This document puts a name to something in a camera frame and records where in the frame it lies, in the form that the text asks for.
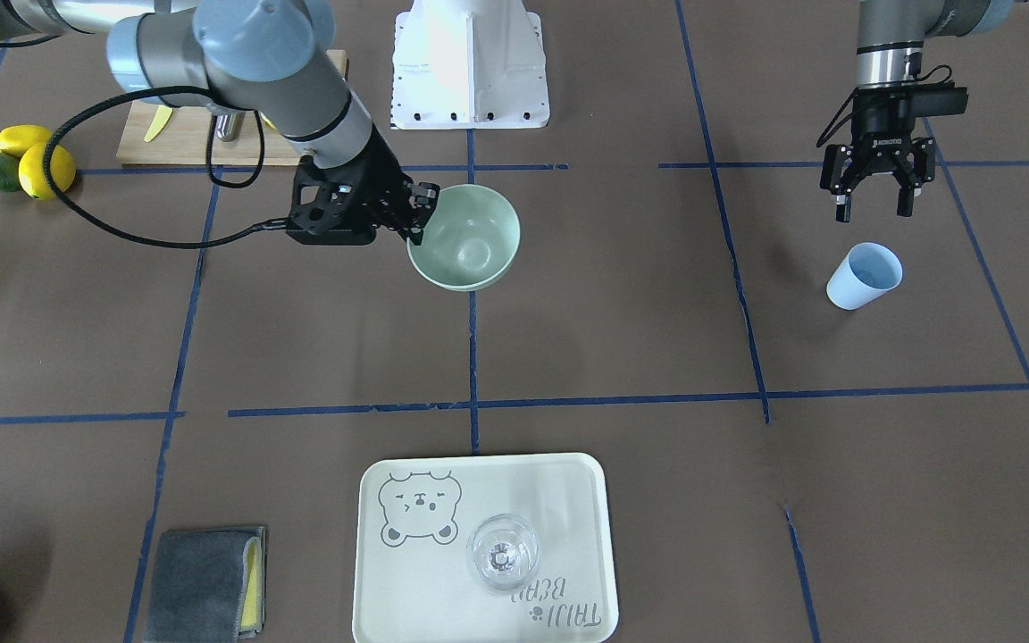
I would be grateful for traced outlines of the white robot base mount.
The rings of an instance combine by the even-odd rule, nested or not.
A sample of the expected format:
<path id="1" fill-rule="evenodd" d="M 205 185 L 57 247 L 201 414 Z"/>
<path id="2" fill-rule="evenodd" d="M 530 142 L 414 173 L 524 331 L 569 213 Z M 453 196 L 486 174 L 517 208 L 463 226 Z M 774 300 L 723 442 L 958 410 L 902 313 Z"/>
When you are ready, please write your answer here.
<path id="1" fill-rule="evenodd" d="M 393 129 L 548 126 L 542 21 L 522 1 L 415 1 L 393 37 Z"/>

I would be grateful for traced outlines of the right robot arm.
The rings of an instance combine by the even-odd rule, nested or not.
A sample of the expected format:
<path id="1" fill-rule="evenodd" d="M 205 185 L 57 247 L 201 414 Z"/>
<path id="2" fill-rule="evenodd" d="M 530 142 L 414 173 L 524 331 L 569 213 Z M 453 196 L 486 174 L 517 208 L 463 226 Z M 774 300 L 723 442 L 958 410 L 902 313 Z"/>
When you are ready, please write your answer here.
<path id="1" fill-rule="evenodd" d="M 327 55 L 326 1 L 0 1 L 0 44 L 104 34 L 123 93 L 54 131 L 144 99 L 209 113 L 252 113 L 297 150 L 289 215 L 252 225 L 307 245 L 360 246 L 376 233 L 414 245 L 439 187 L 405 175 L 371 115 Z"/>

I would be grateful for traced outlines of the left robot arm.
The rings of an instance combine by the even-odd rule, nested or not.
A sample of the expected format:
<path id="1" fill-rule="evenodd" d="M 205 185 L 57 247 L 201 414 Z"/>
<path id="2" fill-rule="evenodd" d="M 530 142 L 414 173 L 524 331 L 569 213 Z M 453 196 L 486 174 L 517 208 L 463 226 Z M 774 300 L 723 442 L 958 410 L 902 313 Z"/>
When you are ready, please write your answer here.
<path id="1" fill-rule="evenodd" d="M 925 44 L 943 37 L 983 34 L 1004 23 L 1013 1 L 862 1 L 857 22 L 855 88 L 816 142 L 824 150 L 818 187 L 829 192 L 837 222 L 852 217 L 863 180 L 890 175 L 898 183 L 897 215 L 938 172 L 938 143 L 916 136 L 923 118 L 960 115 L 969 94 L 950 66 L 941 80 L 923 70 Z"/>

